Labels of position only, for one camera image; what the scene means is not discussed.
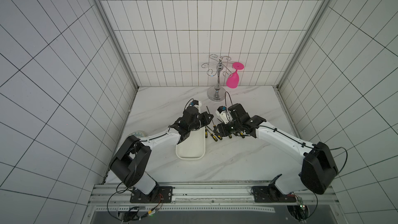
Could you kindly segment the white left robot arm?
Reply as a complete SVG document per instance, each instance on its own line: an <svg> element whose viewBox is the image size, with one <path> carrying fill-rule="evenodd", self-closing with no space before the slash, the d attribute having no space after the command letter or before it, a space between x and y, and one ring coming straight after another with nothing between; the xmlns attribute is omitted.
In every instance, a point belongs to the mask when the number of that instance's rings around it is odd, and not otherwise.
<svg viewBox="0 0 398 224"><path fill-rule="evenodd" d="M181 160L199 160L206 151L206 128L213 115L200 112L201 103L193 102L168 129L146 138L129 135L110 162L110 170L127 189L132 188L131 203L170 203L172 186L160 186L146 166L155 148L174 147Z"/></svg>

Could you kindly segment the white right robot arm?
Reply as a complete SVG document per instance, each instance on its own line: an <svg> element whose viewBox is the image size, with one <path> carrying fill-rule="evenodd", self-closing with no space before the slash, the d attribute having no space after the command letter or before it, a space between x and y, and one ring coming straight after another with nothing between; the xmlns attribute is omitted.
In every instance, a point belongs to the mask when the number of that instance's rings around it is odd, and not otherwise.
<svg viewBox="0 0 398 224"><path fill-rule="evenodd" d="M300 165L289 173L275 176L265 187L252 187L256 202L295 202L293 193L304 190L322 195L339 173L331 149L322 142L306 142L275 127L265 118L251 117L239 103L219 107L216 115L221 122L214 127L217 135L245 134L266 141Z"/></svg>

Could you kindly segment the white plastic storage box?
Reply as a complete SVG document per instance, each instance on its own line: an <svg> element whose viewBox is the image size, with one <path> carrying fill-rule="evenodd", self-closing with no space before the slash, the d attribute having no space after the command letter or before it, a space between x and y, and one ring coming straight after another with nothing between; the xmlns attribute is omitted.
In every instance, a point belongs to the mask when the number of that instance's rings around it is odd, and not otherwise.
<svg viewBox="0 0 398 224"><path fill-rule="evenodd" d="M206 152L205 128L192 131L182 143L176 145L176 156L181 160L199 160Z"/></svg>

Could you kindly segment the chrome glass hanger stand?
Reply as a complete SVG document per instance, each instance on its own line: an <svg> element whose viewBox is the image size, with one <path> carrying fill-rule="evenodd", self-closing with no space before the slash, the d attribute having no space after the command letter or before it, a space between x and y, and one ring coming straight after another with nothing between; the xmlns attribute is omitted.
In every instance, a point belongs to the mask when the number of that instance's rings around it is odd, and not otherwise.
<svg viewBox="0 0 398 224"><path fill-rule="evenodd" d="M203 63L201 68L207 69L209 77L216 78L216 84L207 91L207 96L214 102L220 102L225 99L226 90L222 86L220 76L223 74L228 77L232 72L228 68L228 64L232 62L229 56L218 56L216 54L209 55L209 61Z"/></svg>

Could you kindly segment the pink plastic wine glass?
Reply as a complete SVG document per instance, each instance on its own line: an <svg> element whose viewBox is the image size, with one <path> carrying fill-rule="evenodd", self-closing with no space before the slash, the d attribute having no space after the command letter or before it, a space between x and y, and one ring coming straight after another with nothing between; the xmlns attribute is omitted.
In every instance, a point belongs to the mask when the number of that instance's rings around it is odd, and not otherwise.
<svg viewBox="0 0 398 224"><path fill-rule="evenodd" d="M235 89L238 87L239 84L239 74L238 71L243 70L245 67L240 62L234 62L232 64L232 68L235 70L232 74L230 74L227 78L226 85L231 89Z"/></svg>

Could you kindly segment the patterned round plate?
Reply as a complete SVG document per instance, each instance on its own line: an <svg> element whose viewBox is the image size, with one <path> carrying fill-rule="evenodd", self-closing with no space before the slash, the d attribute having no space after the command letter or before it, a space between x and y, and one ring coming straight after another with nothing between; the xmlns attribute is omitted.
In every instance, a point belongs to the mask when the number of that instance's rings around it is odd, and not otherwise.
<svg viewBox="0 0 398 224"><path fill-rule="evenodd" d="M132 133L128 134L127 136L135 136L136 138L145 138L147 134L144 131L133 131Z"/></svg>

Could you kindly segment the aluminium mounting rail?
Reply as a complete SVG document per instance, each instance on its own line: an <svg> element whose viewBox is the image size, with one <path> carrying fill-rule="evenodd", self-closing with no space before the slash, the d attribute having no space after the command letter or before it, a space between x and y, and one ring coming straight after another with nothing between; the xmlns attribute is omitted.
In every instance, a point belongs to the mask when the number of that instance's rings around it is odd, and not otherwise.
<svg viewBox="0 0 398 224"><path fill-rule="evenodd" d="M339 204L336 195L328 188L323 195L309 190L291 196L269 198L266 195L267 181L190 182L164 183L154 200L138 190L126 190L117 184L94 187L89 210L127 212L131 208L147 212L152 208L160 211L251 211L276 213L277 207L297 206L312 211L331 209L336 212Z"/></svg>

